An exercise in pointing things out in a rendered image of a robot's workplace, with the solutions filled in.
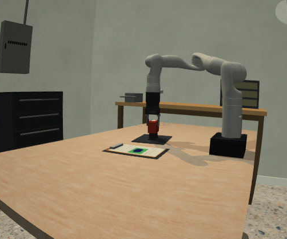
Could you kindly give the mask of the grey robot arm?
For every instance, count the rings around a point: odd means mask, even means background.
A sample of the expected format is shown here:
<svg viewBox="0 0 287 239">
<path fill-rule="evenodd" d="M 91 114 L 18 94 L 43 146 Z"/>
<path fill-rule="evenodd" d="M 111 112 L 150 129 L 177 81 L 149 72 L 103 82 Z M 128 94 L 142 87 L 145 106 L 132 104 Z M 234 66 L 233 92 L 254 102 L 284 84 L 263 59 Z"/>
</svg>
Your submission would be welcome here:
<svg viewBox="0 0 287 239">
<path fill-rule="evenodd" d="M 147 83 L 160 83 L 160 74 L 163 67 L 176 67 L 196 71 L 206 70 L 211 74 L 220 75 L 223 97 L 221 136 L 225 138 L 241 138 L 242 92 L 237 90 L 233 83 L 240 83 L 245 80 L 247 72 L 243 64 L 227 62 L 226 60 L 202 53 L 194 53 L 192 55 L 191 65 L 178 56 L 160 56 L 159 54 L 148 56 L 145 59 L 145 64 L 150 68 L 147 74 Z"/>
</svg>

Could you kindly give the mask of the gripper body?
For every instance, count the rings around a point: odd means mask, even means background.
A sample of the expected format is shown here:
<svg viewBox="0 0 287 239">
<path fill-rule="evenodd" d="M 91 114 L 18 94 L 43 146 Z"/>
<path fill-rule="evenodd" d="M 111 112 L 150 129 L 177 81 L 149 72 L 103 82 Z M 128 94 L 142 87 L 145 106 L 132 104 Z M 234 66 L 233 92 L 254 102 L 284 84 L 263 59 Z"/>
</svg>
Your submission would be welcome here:
<svg viewBox="0 0 287 239">
<path fill-rule="evenodd" d="M 163 90 L 160 92 L 160 83 L 147 83 L 146 84 L 146 107 L 145 114 L 160 114 L 160 93 L 163 93 Z"/>
</svg>

